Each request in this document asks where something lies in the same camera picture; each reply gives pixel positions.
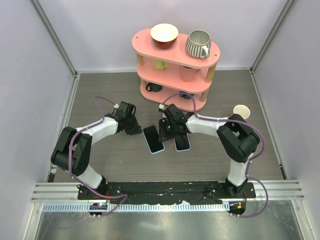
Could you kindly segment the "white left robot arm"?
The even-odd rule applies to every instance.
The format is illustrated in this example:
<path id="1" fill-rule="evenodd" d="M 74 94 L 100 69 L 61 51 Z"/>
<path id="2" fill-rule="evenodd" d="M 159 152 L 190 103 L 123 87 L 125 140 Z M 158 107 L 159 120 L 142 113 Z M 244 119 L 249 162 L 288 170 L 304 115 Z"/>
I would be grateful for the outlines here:
<path id="1" fill-rule="evenodd" d="M 89 189 L 93 198 L 100 200 L 106 195 L 107 181 L 89 164 L 91 148 L 98 141 L 122 131 L 130 136 L 142 132 L 136 119 L 136 106 L 125 101 L 115 105 L 112 113 L 103 115 L 90 125 L 65 127 L 59 135 L 50 161 L 78 179 Z"/>

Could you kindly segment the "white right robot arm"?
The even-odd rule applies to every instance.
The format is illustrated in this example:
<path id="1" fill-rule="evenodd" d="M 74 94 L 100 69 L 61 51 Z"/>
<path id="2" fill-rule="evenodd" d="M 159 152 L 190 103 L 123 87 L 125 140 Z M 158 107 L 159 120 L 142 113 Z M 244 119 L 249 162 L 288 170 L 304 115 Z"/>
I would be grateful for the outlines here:
<path id="1" fill-rule="evenodd" d="M 159 112 L 164 115 L 158 121 L 160 142 L 184 134 L 204 134 L 219 138 L 230 157 L 230 169 L 225 179 L 226 193 L 233 198 L 243 193 L 248 182 L 248 163 L 260 143 L 260 137 L 240 115 L 206 117 L 196 113 L 183 113 L 174 104 L 161 104 Z"/>

